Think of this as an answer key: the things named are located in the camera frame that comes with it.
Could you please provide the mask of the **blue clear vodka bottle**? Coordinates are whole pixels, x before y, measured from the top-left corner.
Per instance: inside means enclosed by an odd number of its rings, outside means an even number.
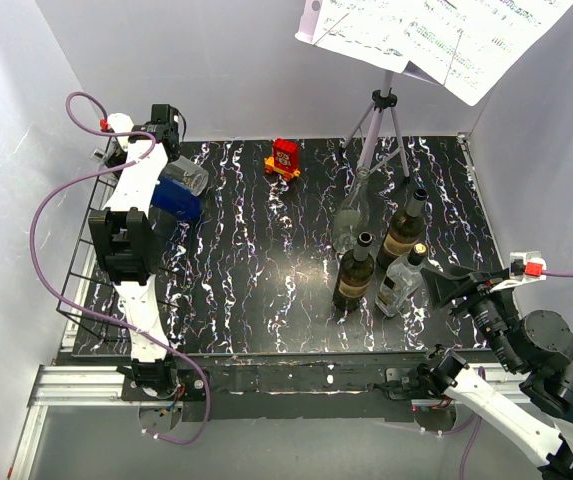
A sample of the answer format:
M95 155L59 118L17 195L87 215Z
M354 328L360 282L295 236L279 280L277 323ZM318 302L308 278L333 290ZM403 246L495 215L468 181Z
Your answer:
M130 145L124 152L117 147L106 156L104 172L116 178L113 191L104 207L112 212L141 211L152 207L172 214L180 220L192 220L200 215L200 198L192 195L183 185L161 176L172 160L164 147L156 145L145 158L147 147L142 142Z

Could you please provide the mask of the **black metal base frame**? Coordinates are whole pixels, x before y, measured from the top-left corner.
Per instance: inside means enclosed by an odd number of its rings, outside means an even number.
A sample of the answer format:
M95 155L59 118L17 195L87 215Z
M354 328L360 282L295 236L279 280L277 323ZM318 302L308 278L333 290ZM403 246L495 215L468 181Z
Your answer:
M176 396L162 394L175 417L203 419L383 419L409 421L411 402L425 390L406 393L389 387L397 374L438 357L420 352L241 355L196 357L195 371L181 360L170 364L180 384Z

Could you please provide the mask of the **red yellow toy brick car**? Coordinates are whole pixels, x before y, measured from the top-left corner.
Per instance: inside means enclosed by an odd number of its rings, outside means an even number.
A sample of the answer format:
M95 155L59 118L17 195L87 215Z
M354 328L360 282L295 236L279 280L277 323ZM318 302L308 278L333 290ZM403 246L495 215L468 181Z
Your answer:
M299 147L295 142L277 138L272 144L272 155L264 160L266 174L278 174L290 182L300 175Z

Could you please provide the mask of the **dark red wine bottle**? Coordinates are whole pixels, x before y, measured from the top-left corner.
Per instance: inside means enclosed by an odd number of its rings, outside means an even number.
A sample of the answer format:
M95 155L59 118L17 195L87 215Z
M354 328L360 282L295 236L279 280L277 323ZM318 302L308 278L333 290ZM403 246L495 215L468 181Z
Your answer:
M425 232L424 206L427 192L417 188L408 203L392 216L376 262L386 269L394 260L407 254Z

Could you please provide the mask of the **clear glass bottle top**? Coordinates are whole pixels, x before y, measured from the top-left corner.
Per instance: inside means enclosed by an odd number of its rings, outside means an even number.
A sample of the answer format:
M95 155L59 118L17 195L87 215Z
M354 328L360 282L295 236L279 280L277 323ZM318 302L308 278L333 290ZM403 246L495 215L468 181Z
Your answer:
M169 162L162 170L161 176L183 185L196 197L206 190L209 181L208 172L183 155Z

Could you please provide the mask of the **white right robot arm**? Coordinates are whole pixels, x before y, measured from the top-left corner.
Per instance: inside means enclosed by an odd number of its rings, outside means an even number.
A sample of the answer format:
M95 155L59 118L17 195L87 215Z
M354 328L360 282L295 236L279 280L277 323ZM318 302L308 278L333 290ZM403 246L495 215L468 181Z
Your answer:
M521 379L521 397L547 419L527 413L462 356L441 347L418 366L420 389L464 404L511 440L542 478L573 479L573 332L567 322L550 310L521 316L507 270L424 268L421 275L432 306L469 314L503 370Z

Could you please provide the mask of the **green white wine bottle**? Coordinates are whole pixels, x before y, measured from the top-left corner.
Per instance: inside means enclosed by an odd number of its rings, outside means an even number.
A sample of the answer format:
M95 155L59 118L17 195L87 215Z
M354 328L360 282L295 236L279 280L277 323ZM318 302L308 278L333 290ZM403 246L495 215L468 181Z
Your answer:
M342 256L332 298L336 308L352 312L359 307L375 271L375 260L370 254L372 242L373 236L362 232L355 246Z

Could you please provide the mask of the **clear round glass bottle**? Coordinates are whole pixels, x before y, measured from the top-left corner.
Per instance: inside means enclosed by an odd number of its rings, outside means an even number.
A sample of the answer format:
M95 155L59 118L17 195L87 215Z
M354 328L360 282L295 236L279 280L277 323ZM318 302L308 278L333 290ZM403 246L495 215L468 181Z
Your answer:
M367 187L370 171L365 166L356 169L351 189L340 204L333 222L331 245L340 255L352 249L358 235L369 221Z

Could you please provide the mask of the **white sheet music pages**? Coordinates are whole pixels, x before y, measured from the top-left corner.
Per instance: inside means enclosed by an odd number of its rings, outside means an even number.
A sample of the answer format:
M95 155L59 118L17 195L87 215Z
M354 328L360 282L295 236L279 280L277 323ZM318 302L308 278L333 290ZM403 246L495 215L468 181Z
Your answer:
M557 23L569 1L309 1L296 38L427 78L469 106Z

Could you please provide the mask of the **clear square liquor bottle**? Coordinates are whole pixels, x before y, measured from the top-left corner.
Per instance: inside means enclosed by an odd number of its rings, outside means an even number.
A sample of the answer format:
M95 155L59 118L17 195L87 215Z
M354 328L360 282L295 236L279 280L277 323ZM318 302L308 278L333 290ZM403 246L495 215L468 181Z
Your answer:
M392 318L421 286L421 268L427 256L424 243L416 243L411 250L394 260L387 268L375 298L376 306Z

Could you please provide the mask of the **lilac music stand tripod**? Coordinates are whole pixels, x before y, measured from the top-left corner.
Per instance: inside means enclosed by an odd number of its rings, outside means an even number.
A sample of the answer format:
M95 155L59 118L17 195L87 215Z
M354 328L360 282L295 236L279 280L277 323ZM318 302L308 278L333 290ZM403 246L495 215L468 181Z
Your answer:
M397 96L392 91L393 77L393 71L384 71L384 80L381 88L372 92L371 100L367 105L367 109L362 114L360 120L353 127L348 136L341 141L339 146L339 154L343 154L346 151L348 145L352 142L355 135L361 129L363 123L368 117L371 117L357 166L366 167L369 170L369 173L373 174L378 170L381 170L394 157L399 156L403 173L402 184L409 185L411 182L410 167L408 164L408 158L405 151L398 115L396 112ZM389 112L391 115L397 147L383 160L375 164L375 147L378 144L381 127L386 112Z

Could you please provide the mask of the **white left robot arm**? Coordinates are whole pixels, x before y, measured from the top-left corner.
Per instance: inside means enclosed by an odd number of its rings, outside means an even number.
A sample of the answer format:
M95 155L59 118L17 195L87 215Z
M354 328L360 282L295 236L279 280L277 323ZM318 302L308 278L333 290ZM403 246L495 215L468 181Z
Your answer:
M98 264L123 303L125 322L131 328L130 378L159 400L177 392L179 377L168 359L169 341L157 304L161 244L149 210L158 178L179 149L178 116L179 111L169 104L154 104L150 120L143 125L135 125L124 114L109 116L110 130L128 131L133 137L123 145L126 167L113 193L88 218Z

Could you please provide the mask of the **aluminium rail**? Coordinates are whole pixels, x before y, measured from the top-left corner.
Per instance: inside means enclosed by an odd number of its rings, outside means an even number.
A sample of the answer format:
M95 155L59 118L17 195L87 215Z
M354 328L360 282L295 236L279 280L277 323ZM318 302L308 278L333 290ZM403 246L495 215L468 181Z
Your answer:
M124 376L111 366L41 366L7 479L28 479L50 407L140 406L122 399Z

